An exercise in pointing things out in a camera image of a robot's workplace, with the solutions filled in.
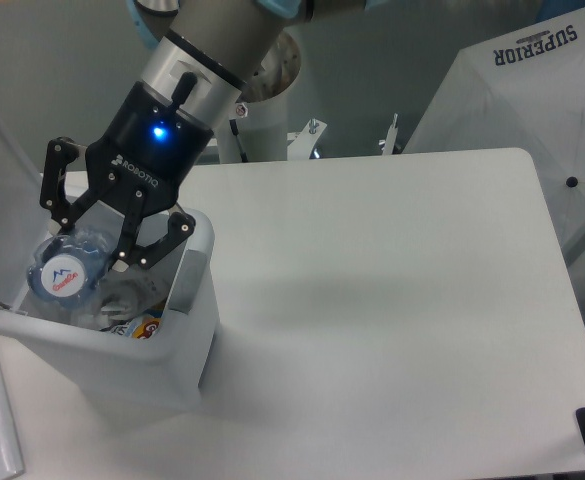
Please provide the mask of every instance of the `white plastic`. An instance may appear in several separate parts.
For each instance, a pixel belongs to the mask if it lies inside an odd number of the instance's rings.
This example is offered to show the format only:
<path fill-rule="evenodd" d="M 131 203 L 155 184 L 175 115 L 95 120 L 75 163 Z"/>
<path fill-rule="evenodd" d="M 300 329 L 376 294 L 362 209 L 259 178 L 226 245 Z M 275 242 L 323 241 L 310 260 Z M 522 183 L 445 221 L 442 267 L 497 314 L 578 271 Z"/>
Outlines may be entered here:
<path fill-rule="evenodd" d="M 14 171 L 13 167 L 18 165 L 24 165 L 26 171 L 33 169 L 1 122 L 0 147 L 0 171 Z M 32 184 L 30 193 L 40 188 L 38 175 L 20 175 L 20 182 Z M 14 185 L 0 176 L 0 195 Z M 30 244 L 25 245 L 23 238 L 12 236 L 10 241 L 18 248 L 0 251 L 0 265 L 5 268 L 0 275 L 4 283 L 0 300 L 13 302 L 10 305 L 15 309 L 30 310 L 32 304 L 24 295 L 27 292 L 25 268 L 32 261 L 37 242 L 45 235 L 46 219 L 40 215 L 42 209 L 37 198 L 28 198 L 26 202 L 14 195 L 8 196 L 5 202 L 8 211 L 19 209 L 19 215 L 12 215 L 7 224 L 0 219 L 0 243 L 4 241 L 6 228 L 27 232 L 33 218 L 39 228 L 37 235 L 30 235 Z M 194 234 L 184 249 L 173 252 L 155 267 L 161 274 L 169 276 L 176 271 L 176 275 L 161 327 L 152 338 L 124 338 L 8 310 L 0 310 L 0 335 L 19 340 L 84 391 L 179 410 L 194 406 L 199 400 L 198 383 L 219 325 L 219 315 L 209 268 L 214 244 L 212 225 L 202 213 L 190 210 L 188 213 L 196 220 Z M 165 225 L 159 216 L 152 219 Z M 7 297 L 4 292 L 21 293 Z"/>

